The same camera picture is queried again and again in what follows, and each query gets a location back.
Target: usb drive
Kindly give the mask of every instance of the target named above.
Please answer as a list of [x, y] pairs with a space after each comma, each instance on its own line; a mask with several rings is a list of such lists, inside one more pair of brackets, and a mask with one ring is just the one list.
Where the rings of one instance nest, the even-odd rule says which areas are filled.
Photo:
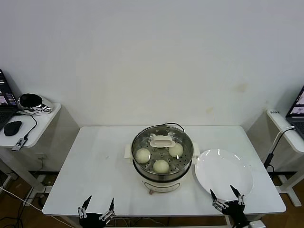
[[11, 149], [12, 151], [20, 151], [21, 148], [23, 147], [23, 145], [25, 144], [25, 142], [27, 141], [27, 138], [20, 138], [18, 140], [18, 142], [16, 143], [16, 145], [14, 145], [14, 147]]

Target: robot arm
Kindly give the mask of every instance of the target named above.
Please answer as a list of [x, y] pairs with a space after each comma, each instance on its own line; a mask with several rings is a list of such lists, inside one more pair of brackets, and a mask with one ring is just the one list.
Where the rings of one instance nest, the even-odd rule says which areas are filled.
[[84, 201], [82, 207], [78, 207], [79, 223], [83, 228], [103, 228], [115, 216], [114, 212], [114, 198], [112, 199], [110, 208], [104, 214], [87, 213], [86, 209], [91, 200], [90, 196]]
[[237, 200], [221, 202], [218, 200], [214, 192], [210, 189], [210, 193], [213, 199], [212, 206], [214, 206], [218, 211], [224, 215], [229, 215], [232, 217], [235, 228], [265, 228], [265, 225], [262, 221], [250, 222], [244, 214], [245, 203], [244, 195], [241, 195], [239, 191], [230, 185], [233, 193], [237, 197]]

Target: computer mouse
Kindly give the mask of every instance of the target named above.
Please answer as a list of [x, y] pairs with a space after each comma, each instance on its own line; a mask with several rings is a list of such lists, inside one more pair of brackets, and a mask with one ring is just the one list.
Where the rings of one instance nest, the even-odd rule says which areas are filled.
[[10, 122], [7, 123], [4, 126], [4, 134], [6, 136], [12, 136], [17, 134], [17, 132], [19, 131], [19, 128], [21, 127], [22, 122], [21, 121], [14, 121], [14, 122]]

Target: headphones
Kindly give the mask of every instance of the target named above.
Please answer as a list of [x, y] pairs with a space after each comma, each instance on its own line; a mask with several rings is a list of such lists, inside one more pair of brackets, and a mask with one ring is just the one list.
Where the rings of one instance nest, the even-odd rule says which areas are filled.
[[54, 108], [53, 104], [44, 97], [30, 93], [21, 95], [17, 105], [20, 110], [35, 115], [49, 114]]

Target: white wall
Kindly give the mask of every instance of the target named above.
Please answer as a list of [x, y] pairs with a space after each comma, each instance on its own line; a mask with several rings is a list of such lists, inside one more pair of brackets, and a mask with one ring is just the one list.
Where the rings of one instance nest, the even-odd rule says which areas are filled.
[[79, 126], [241, 124], [268, 146], [263, 111], [290, 106], [304, 83], [303, 9], [302, 0], [5, 0], [0, 67]]

